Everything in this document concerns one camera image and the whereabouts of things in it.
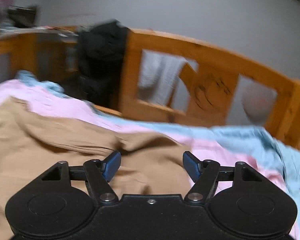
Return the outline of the tan large garment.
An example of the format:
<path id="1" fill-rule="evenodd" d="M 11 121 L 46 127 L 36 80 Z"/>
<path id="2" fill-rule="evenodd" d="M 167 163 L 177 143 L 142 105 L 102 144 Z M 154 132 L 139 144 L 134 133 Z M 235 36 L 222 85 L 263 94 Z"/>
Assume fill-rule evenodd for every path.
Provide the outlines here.
<path id="1" fill-rule="evenodd" d="M 121 167 L 111 180 L 118 196 L 186 194 L 190 179 L 182 156 L 190 149 L 157 132 L 114 132 L 81 120 L 53 118 L 30 111 L 9 98 L 0 105 L 0 239 L 12 236 L 5 218 L 9 198 L 60 160 L 82 165 L 118 150 Z"/>

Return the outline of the pink bed sheet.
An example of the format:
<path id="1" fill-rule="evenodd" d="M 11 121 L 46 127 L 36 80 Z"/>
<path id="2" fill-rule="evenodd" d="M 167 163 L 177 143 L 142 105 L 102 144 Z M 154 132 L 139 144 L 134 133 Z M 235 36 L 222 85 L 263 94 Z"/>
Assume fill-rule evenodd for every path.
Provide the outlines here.
<path id="1" fill-rule="evenodd" d="M 239 159 L 245 160 L 283 191 L 292 194 L 292 185 L 286 176 L 291 174 L 294 165 L 287 161 L 289 155 L 295 152 L 262 127 L 225 126 L 209 129 L 130 121 L 106 115 L 82 100 L 60 98 L 42 86 L 28 87 L 19 80 L 0 83 L 0 105 L 11 96 L 25 100 L 32 112 L 43 116 L 74 118 L 115 132 L 159 132 L 178 142 L 190 143 L 195 156 L 212 157 L 224 165 L 231 165 Z"/>

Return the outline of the light blue blanket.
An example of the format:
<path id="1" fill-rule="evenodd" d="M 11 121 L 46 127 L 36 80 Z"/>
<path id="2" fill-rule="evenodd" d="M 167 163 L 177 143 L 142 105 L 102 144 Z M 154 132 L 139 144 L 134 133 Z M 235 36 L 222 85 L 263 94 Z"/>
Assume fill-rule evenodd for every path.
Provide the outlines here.
<path id="1" fill-rule="evenodd" d="M 60 85 L 40 82 L 26 70 L 17 72 L 15 78 L 21 83 L 19 97 L 40 115 L 79 119 L 120 133 L 158 132 L 190 145 L 199 159 L 226 166 L 245 161 L 258 168 L 296 203 L 298 215 L 291 234 L 300 239 L 300 152 L 274 139 L 264 128 L 251 124 L 203 128 L 126 120 L 102 113 L 90 102 L 70 97 Z"/>

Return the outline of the wooden bed headboard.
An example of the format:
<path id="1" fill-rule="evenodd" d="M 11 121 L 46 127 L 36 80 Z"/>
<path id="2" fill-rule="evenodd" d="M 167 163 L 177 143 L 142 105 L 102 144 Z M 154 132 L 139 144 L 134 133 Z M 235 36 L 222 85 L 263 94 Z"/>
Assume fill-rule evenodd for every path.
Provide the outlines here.
<path id="1" fill-rule="evenodd" d="M 152 50 L 193 59 L 198 70 L 186 65 L 180 77 L 190 94 L 185 112 L 137 97 L 141 56 Z M 179 35 L 132 30 L 127 38 L 122 69 L 120 106 L 124 118 L 194 126 L 224 125 L 240 76 L 277 93 L 265 129 L 276 139 L 300 150 L 300 80 L 287 76 L 211 44 Z"/>

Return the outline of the white grey knitted blanket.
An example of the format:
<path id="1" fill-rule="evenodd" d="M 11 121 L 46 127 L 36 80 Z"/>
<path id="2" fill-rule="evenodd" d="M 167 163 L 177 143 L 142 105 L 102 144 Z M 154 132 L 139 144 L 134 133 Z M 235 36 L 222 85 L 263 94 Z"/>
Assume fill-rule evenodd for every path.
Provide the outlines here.
<path id="1" fill-rule="evenodd" d="M 138 99 L 157 105 L 166 105 L 187 59 L 180 56 L 142 52 L 138 79 Z"/>

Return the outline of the black jacket on bedframe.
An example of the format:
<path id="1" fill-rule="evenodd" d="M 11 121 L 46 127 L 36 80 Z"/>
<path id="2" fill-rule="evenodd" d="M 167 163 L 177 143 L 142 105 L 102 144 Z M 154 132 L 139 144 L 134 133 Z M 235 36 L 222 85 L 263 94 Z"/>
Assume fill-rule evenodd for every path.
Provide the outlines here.
<path id="1" fill-rule="evenodd" d="M 86 100 L 116 106 L 128 33 L 118 20 L 78 32 L 78 75 Z"/>

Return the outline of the wooden side desk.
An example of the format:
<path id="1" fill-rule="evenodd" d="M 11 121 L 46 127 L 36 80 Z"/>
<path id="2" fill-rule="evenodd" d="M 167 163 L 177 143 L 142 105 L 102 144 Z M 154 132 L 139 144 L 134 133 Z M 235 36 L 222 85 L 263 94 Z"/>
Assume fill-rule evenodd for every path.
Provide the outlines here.
<path id="1" fill-rule="evenodd" d="M 63 82 L 77 72 L 77 26 L 0 31 L 0 83 L 18 71 L 40 80 Z"/>

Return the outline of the dark brown bag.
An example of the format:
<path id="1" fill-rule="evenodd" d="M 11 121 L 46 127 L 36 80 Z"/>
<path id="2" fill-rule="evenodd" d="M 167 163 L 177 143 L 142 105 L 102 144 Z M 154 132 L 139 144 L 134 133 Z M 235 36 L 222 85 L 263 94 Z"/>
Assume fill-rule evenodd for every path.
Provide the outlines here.
<path id="1" fill-rule="evenodd" d="M 17 28 L 35 27 L 36 16 L 39 11 L 38 5 L 28 7 L 11 6 L 7 9 L 8 18 L 13 22 L 13 26 Z"/>

